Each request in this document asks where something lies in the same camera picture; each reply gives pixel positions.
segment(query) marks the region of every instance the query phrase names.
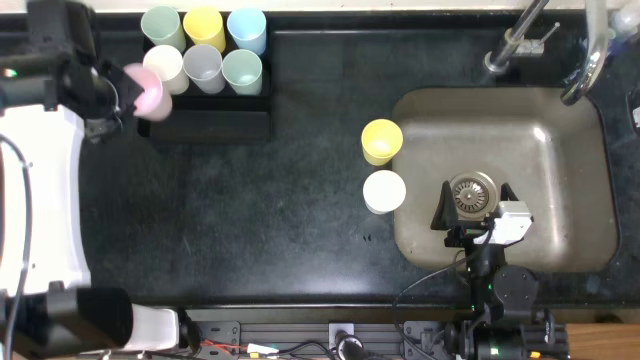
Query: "stainless steel sink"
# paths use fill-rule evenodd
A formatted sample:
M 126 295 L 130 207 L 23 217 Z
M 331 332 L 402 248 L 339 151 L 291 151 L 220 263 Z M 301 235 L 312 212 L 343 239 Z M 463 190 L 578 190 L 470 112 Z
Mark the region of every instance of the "stainless steel sink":
M 453 261 L 445 232 L 429 226 L 442 182 L 452 181 L 461 218 L 492 211 L 493 184 L 508 182 L 533 213 L 525 241 L 507 261 L 539 271 L 597 271 L 618 246 L 600 117 L 560 89 L 423 89 L 405 95 L 392 119 L 404 145 L 393 170 L 407 185 L 395 212 L 395 238 L 417 266 Z

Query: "countertop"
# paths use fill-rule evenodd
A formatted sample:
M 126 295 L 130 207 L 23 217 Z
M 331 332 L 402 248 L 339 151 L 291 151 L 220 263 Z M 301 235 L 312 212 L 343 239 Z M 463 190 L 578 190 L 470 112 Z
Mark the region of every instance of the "countertop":
M 140 62 L 139 15 L 100 18 L 103 54 L 120 65 Z M 20 16 L 5 20 L 2 54 L 25 39 Z M 158 146 L 130 119 L 121 136 L 84 145 L 81 225 L 93 284 L 154 305 L 389 304 L 428 271 L 398 250 L 393 214 L 373 215 L 364 205 L 362 185 L 376 168 L 362 157 L 362 128 L 389 118 L 396 101 L 418 88 L 562 86 L 581 62 L 584 15 L 544 14 L 533 35 L 562 24 L 545 55 L 489 77 L 481 60 L 516 20 L 508 13 L 269 15 L 271 141 Z M 625 104 L 640 80 L 638 64 L 634 47 L 590 93 L 603 117 L 618 252 L 602 272 L 537 273 L 541 306 L 640 304 L 640 139 Z M 469 297 L 452 273 L 412 295 L 407 302 L 427 307 L 464 307 Z

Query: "black tray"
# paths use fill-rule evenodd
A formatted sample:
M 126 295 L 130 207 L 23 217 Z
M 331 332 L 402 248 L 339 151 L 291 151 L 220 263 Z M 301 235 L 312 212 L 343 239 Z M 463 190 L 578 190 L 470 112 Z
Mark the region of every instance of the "black tray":
M 226 24 L 227 15 L 223 15 Z M 225 26 L 227 46 L 224 58 L 238 46 Z M 193 46 L 188 35 L 187 49 Z M 173 111 L 160 122 L 138 120 L 138 134 L 159 143 L 233 144 L 266 142 L 271 137 L 271 33 L 262 60 L 262 91 L 259 95 L 237 95 L 227 83 L 218 94 L 202 92 L 189 81 L 189 88 L 173 95 Z M 146 53 L 154 45 L 145 37 Z

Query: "wall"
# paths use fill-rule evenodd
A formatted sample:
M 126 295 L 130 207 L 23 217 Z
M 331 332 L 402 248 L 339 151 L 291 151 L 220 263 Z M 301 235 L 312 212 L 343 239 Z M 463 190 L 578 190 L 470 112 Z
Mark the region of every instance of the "wall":
M 26 0 L 0 0 L 0 13 L 24 12 Z M 628 0 L 607 1 L 610 8 L 619 8 Z M 321 10 L 454 10 L 454 9 L 522 9 L 531 0 L 85 0 L 101 12 L 144 11 L 155 5 L 170 5 L 188 9 L 199 4 L 214 4 L 227 11 L 243 6 L 273 11 Z M 583 8 L 584 0 L 551 0 L 547 9 Z

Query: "faucet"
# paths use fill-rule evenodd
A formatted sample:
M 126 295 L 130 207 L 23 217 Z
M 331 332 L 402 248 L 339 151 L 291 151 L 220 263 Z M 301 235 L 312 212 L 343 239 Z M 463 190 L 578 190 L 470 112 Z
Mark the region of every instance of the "faucet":
M 525 33 L 548 2 L 549 0 L 534 0 L 520 16 L 516 25 L 511 29 L 507 29 L 504 33 L 498 49 L 495 52 L 487 53 L 484 58 L 484 65 L 491 73 L 503 74 L 506 72 L 509 67 L 509 60 L 524 42 Z M 560 100 L 567 106 L 573 105 L 580 100 L 596 82 L 606 60 L 609 47 L 606 1 L 584 0 L 584 5 L 589 45 L 582 67 L 560 97 Z

